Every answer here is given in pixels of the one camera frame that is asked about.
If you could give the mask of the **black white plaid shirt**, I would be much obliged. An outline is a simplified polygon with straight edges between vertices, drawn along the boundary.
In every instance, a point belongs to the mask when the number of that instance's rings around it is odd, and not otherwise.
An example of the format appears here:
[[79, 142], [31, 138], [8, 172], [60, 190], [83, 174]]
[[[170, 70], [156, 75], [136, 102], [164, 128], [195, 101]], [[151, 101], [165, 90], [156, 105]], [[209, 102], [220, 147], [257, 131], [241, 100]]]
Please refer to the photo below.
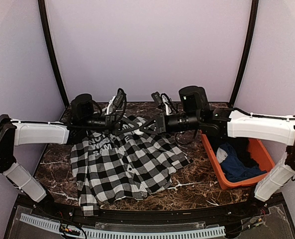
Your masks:
[[124, 198], [143, 200], [167, 189], [172, 174], [192, 163], [165, 136], [95, 131], [86, 131], [72, 147], [70, 161], [79, 206], [86, 217], [98, 215], [102, 204]]

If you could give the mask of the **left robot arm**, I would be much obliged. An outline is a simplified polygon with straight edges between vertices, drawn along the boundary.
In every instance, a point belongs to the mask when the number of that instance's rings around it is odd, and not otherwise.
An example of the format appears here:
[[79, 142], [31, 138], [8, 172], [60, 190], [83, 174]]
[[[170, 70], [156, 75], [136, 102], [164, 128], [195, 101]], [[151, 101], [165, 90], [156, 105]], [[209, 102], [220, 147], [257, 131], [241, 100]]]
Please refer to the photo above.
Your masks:
[[47, 217], [58, 213], [58, 205], [47, 198], [46, 189], [22, 166], [14, 154], [14, 147], [25, 144], [67, 144], [82, 142], [88, 131], [120, 135], [139, 129], [118, 108], [127, 106], [126, 94], [118, 90], [105, 112], [90, 94], [81, 94], [71, 102], [72, 117], [68, 122], [37, 122], [11, 119], [0, 115], [0, 174], [22, 190]]

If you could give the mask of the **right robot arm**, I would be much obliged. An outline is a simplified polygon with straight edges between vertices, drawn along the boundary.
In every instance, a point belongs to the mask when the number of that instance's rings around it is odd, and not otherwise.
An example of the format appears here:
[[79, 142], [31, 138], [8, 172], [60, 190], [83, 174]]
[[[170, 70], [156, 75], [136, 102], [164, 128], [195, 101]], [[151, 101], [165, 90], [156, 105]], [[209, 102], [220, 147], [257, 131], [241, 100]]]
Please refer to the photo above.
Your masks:
[[265, 202], [295, 176], [295, 115], [271, 116], [248, 113], [238, 108], [210, 109], [203, 87], [187, 86], [179, 90], [183, 112], [160, 113], [139, 127], [148, 134], [200, 130], [218, 138], [246, 137], [279, 142], [287, 146], [282, 159], [259, 181], [254, 197], [242, 204], [242, 212], [254, 215]]

